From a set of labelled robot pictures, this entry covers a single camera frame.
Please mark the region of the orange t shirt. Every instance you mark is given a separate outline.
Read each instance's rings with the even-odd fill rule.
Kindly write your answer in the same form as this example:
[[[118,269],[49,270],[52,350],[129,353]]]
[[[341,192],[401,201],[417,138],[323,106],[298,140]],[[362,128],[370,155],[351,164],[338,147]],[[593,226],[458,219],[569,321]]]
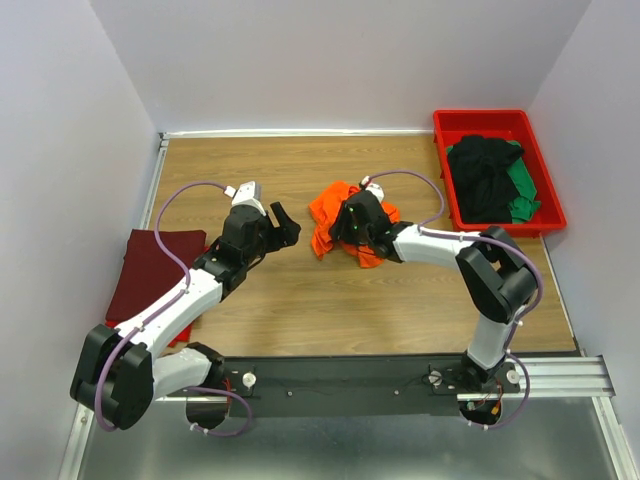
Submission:
[[[344,240],[331,238],[330,228],[338,218],[342,203],[359,190],[356,185],[336,181],[309,204],[311,217],[316,224],[311,237],[311,248],[319,260],[339,245],[346,253],[356,257],[363,269],[376,268],[384,263],[384,260],[377,257],[369,247],[355,246]]]

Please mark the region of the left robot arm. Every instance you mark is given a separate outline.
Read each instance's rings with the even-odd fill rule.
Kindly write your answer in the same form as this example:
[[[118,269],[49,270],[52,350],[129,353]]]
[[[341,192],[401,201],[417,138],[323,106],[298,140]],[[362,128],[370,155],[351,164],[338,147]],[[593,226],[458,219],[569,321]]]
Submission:
[[[89,331],[71,398],[91,409],[103,429],[126,430],[154,400],[220,383],[224,359],[216,351],[191,344],[166,356],[165,348],[236,290],[267,254],[295,245],[300,231],[278,202],[269,212],[255,203],[233,206],[221,235],[174,287],[119,327]]]

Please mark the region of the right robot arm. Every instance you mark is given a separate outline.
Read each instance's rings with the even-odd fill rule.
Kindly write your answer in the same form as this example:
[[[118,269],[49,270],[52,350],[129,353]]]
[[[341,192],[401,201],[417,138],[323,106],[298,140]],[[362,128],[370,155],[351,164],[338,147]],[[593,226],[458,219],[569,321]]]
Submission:
[[[479,312],[472,340],[455,370],[459,385],[477,391],[504,363],[516,325],[541,300],[540,271],[501,227],[446,232],[391,220],[381,202],[361,190],[341,202],[331,238],[366,246],[396,263],[425,263],[458,271]]]

